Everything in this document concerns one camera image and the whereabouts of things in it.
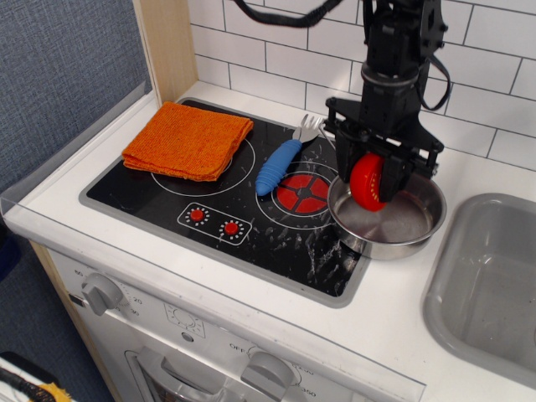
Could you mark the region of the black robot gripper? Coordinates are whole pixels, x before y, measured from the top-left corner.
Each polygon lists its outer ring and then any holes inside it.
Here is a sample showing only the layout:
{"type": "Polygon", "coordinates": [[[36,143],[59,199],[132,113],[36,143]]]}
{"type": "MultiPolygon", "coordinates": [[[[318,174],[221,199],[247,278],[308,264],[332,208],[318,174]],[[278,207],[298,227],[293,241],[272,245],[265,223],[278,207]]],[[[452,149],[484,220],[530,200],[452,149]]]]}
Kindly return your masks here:
{"type": "Polygon", "coordinates": [[[326,100],[326,128],[335,135],[338,176],[348,183],[366,153],[384,157],[379,200],[390,202],[411,174],[432,178],[444,145],[420,123],[425,102],[425,77],[410,80],[365,80],[361,100],[326,100]]]}

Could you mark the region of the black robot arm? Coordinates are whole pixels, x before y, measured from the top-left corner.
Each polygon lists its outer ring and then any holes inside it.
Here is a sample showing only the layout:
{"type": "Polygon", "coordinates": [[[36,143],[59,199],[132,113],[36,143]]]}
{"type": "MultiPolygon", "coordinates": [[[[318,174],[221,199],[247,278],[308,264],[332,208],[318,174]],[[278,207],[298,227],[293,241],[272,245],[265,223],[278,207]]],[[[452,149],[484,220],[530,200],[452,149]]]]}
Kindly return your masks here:
{"type": "Polygon", "coordinates": [[[369,210],[382,207],[405,188],[414,173],[429,179],[444,146],[421,123],[422,109],[436,111],[449,99],[425,101],[430,67],[450,74],[437,59],[444,47],[439,1],[366,1],[363,4],[366,60],[360,100],[327,99],[326,128],[335,136],[339,177],[345,183],[363,177],[353,190],[369,210]]]}

